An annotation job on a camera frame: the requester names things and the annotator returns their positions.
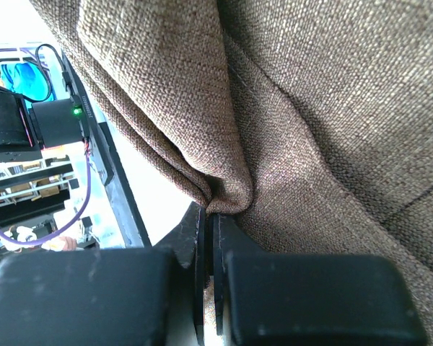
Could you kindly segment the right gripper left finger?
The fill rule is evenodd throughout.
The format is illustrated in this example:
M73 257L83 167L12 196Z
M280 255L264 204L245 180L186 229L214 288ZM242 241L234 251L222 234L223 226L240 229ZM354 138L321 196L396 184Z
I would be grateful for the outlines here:
M205 223L191 204L152 247L6 258L0 345L202 345Z

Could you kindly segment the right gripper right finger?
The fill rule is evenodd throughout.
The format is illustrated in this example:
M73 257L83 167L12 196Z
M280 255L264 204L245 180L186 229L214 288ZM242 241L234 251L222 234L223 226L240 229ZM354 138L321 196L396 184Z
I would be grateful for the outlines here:
M226 345L426 345L402 274L388 259L275 254L231 216L209 219L216 333Z

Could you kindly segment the brown cloth napkin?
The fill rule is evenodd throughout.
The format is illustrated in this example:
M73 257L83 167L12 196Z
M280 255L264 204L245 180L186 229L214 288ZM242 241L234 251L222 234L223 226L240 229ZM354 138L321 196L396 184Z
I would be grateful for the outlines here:
M433 345L433 1L34 1L161 174L277 252L386 256Z

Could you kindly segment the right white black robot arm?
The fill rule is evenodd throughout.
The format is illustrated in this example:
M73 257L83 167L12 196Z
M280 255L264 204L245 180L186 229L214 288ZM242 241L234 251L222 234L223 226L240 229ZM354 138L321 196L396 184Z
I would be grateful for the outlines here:
M231 216L191 203L152 244L106 123L64 55L67 99L0 87L0 162L83 143L126 249L42 252L0 264L0 345L202 345L204 290L214 276L216 332L227 345L426 345L395 265L372 255L274 254Z

